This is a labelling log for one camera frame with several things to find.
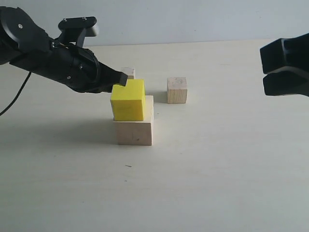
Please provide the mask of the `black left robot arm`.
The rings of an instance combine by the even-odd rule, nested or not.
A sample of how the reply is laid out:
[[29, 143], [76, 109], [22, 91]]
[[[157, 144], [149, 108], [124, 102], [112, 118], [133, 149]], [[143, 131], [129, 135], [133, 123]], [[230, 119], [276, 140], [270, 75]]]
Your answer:
[[62, 83], [79, 93], [112, 91], [125, 86], [128, 76], [99, 62], [84, 48], [86, 37], [95, 37], [94, 16], [64, 18], [61, 34], [50, 37], [19, 7], [0, 8], [0, 63]]

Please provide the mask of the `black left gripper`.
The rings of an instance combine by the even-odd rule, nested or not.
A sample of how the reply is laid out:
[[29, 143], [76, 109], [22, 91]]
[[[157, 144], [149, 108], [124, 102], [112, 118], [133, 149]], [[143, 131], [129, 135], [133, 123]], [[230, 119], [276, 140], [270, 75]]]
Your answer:
[[58, 46], [48, 51], [33, 50], [9, 61], [15, 67], [64, 84], [80, 93], [112, 91], [125, 86], [128, 76], [100, 63], [89, 49]]

